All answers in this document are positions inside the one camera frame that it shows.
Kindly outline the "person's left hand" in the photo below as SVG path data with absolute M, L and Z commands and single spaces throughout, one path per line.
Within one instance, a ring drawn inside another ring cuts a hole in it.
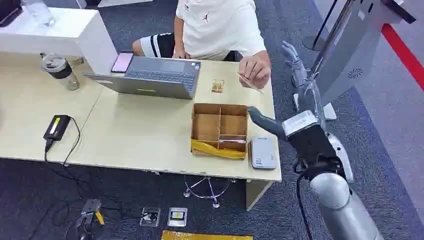
M 242 75 L 257 89 L 263 89 L 271 78 L 271 61 L 266 50 L 252 56 L 244 56 L 239 62 L 239 82 L 245 88 L 250 86 Z

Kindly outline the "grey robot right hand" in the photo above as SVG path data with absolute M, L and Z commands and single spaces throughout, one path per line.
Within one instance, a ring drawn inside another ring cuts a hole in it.
M 335 158 L 337 155 L 326 131 L 325 112 L 316 81 L 308 74 L 293 45 L 283 41 L 282 48 L 293 71 L 297 113 L 284 121 L 278 121 L 263 115 L 254 106 L 249 106 L 247 111 L 257 126 L 278 138 L 284 137 L 295 149 L 303 165 L 312 167 L 319 160 Z

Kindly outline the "person's right hand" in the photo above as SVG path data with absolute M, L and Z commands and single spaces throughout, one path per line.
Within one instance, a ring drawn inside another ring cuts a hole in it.
M 191 59 L 191 56 L 185 51 L 183 47 L 175 47 L 172 58 L 173 59 Z

